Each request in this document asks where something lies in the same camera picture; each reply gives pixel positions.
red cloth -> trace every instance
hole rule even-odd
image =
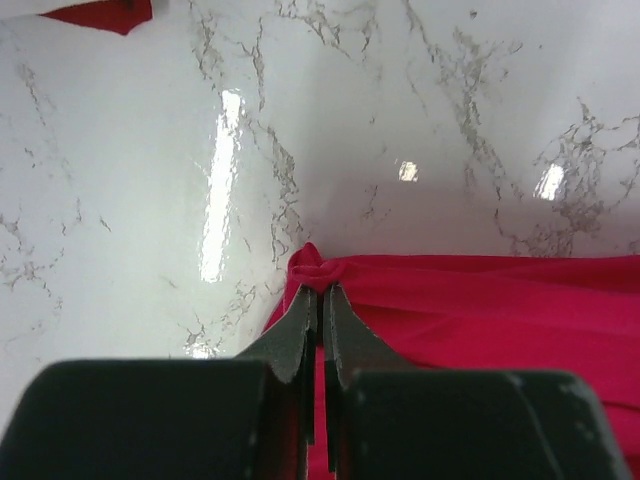
[[[355,312],[424,368],[553,368],[598,393],[640,478],[640,256],[548,259],[353,256],[324,261],[310,243],[289,261],[286,311],[300,284],[343,285]],[[316,360],[316,446],[309,478],[327,471],[323,353]]]
[[[152,11],[150,0],[104,0],[61,8],[44,16],[126,35],[134,27],[151,20]]]

white marble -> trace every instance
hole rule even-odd
[[[0,426],[59,359],[231,355],[290,254],[640,246],[631,0],[0,23]]]
[[[20,15],[47,13],[59,8],[91,3],[98,0],[2,0],[0,20]]]

fabric fold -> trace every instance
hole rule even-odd
[[[150,0],[104,0],[73,5],[44,16],[126,35],[141,23],[151,20],[153,13]]]
[[[352,256],[324,260],[313,244],[290,259],[285,293],[340,282],[355,312],[400,355],[426,368],[560,369],[598,393],[640,476],[640,257],[545,259]],[[322,368],[317,355],[316,369]],[[323,404],[316,374],[316,405]],[[316,408],[324,422],[324,409]],[[309,478],[326,470],[324,424]]]

red fabric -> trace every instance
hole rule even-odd
[[[353,256],[323,260],[307,244],[289,261],[269,325],[300,284],[340,281],[355,312],[424,368],[553,368],[598,393],[640,478],[640,256],[546,259]],[[309,478],[327,472],[323,354],[316,361],[316,446]]]
[[[152,11],[150,0],[103,0],[61,8],[44,16],[126,35],[134,27],[151,20]]]

glossy surface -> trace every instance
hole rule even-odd
[[[58,359],[236,353],[308,239],[635,252],[635,2],[450,3],[0,24],[0,418]]]

